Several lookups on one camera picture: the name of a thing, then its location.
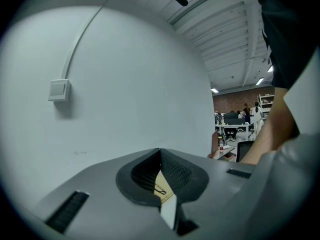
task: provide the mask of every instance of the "white wall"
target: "white wall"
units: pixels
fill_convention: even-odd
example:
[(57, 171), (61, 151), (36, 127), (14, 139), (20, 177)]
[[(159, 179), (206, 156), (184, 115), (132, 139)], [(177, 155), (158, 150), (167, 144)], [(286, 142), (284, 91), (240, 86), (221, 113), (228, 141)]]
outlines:
[(166, 22), (124, 1), (110, 0), (83, 35), (68, 75), (71, 101), (47, 100), (98, 8), (88, 1), (99, 0), (22, 10), (0, 44), (1, 174), (28, 209), (98, 162), (150, 148), (210, 153), (214, 109), (200, 54)]

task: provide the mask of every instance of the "brick wall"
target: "brick wall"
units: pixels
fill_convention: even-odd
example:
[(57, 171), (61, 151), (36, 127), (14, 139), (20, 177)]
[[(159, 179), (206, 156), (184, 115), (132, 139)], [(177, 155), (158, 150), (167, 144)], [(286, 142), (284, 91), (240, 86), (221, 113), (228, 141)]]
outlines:
[(231, 110), (235, 112), (242, 111), (245, 108), (245, 103), (248, 104), (249, 108), (252, 108), (255, 106), (255, 102), (258, 101), (257, 96), (259, 94), (275, 94), (275, 88), (268, 86), (213, 96), (214, 111), (220, 113), (229, 113)]

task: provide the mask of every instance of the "gray plastic surface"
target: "gray plastic surface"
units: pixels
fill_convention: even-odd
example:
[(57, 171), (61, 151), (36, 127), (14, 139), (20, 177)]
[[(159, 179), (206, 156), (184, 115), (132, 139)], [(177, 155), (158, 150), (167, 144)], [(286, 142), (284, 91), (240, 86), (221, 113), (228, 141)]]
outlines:
[[(259, 239), (290, 220), (312, 189), (320, 156), (317, 136), (300, 136), (277, 153), (264, 154), (257, 166), (194, 156), (168, 149), (203, 168), (209, 184), (200, 198), (181, 206), (198, 229), (195, 239)], [(73, 239), (179, 239), (156, 207), (137, 205), (117, 188), (116, 174), (145, 150), (90, 166), (48, 194), (33, 213), (45, 221), (75, 190), (90, 197), (65, 231)], [(252, 173), (249, 179), (226, 171)]]

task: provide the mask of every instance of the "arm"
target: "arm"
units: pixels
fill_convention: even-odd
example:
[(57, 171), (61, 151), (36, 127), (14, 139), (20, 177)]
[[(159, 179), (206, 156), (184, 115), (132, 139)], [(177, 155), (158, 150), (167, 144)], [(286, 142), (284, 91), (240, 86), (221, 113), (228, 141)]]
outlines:
[(278, 149), (290, 138), (295, 121), (284, 101), (287, 91), (275, 88), (272, 109), (266, 123), (241, 163), (256, 165), (262, 154)]

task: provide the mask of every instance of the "light switch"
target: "light switch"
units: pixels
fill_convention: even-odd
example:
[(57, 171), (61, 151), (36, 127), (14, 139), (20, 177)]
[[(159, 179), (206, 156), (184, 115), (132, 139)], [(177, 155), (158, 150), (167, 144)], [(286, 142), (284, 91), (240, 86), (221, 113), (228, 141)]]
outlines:
[(50, 102), (67, 102), (71, 83), (68, 79), (52, 80), (50, 83), (49, 97)]
[(51, 85), (50, 95), (63, 95), (65, 91), (65, 83), (64, 82), (54, 82)]

